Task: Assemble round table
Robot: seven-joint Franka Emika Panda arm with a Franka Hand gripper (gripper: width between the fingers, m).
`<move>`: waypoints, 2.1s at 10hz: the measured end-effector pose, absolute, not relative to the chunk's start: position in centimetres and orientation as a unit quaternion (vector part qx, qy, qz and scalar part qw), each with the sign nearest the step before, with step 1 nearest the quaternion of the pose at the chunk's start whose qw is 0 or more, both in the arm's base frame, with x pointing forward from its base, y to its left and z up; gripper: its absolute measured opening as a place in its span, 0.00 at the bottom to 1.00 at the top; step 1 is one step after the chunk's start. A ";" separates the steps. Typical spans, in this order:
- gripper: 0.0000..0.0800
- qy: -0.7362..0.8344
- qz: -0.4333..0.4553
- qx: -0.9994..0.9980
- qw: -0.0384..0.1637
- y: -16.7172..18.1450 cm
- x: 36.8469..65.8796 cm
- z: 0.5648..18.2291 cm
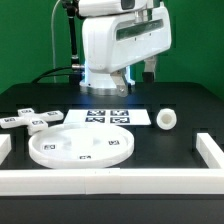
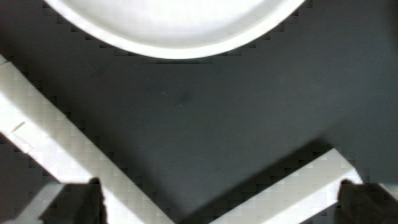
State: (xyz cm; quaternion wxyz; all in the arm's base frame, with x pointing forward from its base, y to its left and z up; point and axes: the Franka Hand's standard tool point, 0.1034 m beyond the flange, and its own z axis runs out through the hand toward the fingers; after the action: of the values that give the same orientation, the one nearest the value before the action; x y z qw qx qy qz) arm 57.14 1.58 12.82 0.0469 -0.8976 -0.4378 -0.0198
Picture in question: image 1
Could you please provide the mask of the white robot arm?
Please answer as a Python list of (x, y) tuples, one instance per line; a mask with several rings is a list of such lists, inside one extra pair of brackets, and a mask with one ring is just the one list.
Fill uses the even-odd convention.
[(84, 18), (83, 92), (127, 96), (135, 85), (130, 66), (140, 61), (155, 77), (156, 56), (171, 46), (163, 0), (79, 0), (78, 9)]

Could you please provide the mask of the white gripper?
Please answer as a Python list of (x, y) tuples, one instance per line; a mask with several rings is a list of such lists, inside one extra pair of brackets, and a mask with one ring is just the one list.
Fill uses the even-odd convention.
[(171, 41), (169, 13), (163, 3), (152, 10), (151, 21), (116, 30), (111, 45), (110, 71), (118, 96), (128, 95), (128, 84), (124, 73), (116, 70), (144, 60), (143, 81), (154, 82), (157, 65), (154, 55), (168, 50)]

